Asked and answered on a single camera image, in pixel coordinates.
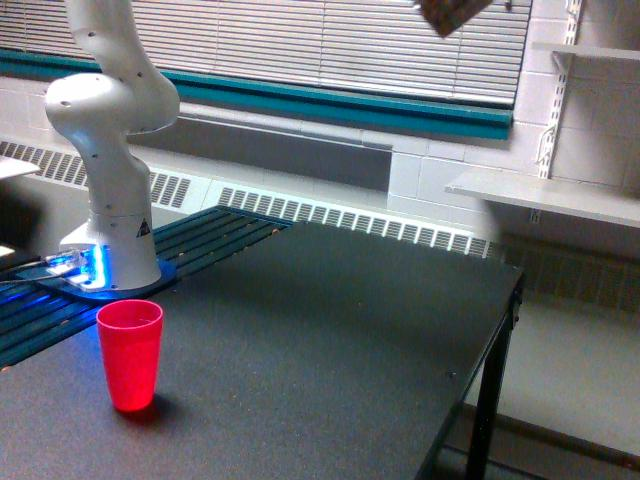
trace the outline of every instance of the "cable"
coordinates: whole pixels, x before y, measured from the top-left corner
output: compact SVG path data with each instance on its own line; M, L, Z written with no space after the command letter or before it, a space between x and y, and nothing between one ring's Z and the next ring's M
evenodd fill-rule
M46 260L36 260L35 262L29 262L22 265L18 265L17 267L8 268L7 270L3 270L0 272L0 275L3 277L11 272L19 272L20 270L24 270L25 268L39 267L40 265L46 265Z
M44 277L34 277L34 278L25 278L25 279L14 279L14 280L3 280L0 282L0 285L13 285L13 284L21 284L21 283L32 283L32 282L40 282L42 280L53 280L54 278L60 278L67 275L69 272L58 273L57 275L45 275Z

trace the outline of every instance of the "table leg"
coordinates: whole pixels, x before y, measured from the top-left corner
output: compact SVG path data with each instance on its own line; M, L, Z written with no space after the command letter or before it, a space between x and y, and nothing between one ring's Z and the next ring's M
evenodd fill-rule
M471 448L469 449L469 459L467 461L465 476L467 480L483 479L487 467L491 434L493 433L493 424L498 411L500 388L502 387L509 340L513 329L513 311L509 312L509 317L502 325L498 337L484 362L478 408L473 424Z

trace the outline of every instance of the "brown object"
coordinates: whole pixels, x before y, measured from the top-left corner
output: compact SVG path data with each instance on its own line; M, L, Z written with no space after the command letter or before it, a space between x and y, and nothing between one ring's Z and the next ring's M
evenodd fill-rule
M422 16L446 37L487 7L492 0L420 0Z

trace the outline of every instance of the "dark tabletop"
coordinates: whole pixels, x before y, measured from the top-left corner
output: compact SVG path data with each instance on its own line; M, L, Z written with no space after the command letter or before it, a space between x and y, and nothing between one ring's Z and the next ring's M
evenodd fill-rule
M153 298L149 411L110 407L95 327L1 373L0 477L414 478L519 277L295 225Z

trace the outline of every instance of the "window blinds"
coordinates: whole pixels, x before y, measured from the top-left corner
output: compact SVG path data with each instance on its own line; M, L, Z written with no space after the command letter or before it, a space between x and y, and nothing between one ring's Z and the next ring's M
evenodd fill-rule
M511 105L531 1L495 0L446 39L410 0L134 0L133 9L162 68ZM63 0L1 0L0 48L87 57Z

